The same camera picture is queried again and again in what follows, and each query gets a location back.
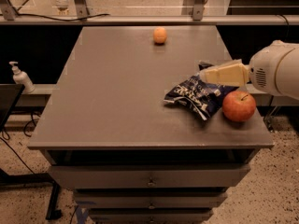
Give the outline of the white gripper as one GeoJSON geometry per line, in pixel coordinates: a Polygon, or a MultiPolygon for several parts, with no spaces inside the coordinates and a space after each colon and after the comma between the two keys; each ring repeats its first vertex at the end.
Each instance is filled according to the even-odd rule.
{"type": "Polygon", "coordinates": [[[249,82],[274,96],[294,96],[294,44],[275,40],[257,52],[249,69],[241,59],[212,64],[199,73],[210,84],[242,87],[249,82]]]}

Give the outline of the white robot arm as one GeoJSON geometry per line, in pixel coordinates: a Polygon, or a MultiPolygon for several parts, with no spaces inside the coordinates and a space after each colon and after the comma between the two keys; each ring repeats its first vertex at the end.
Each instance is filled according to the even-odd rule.
{"type": "Polygon", "coordinates": [[[199,72],[205,83],[242,87],[251,82],[255,89],[274,96],[299,99],[299,45],[273,41],[255,53],[249,64],[232,60],[199,72]]]}

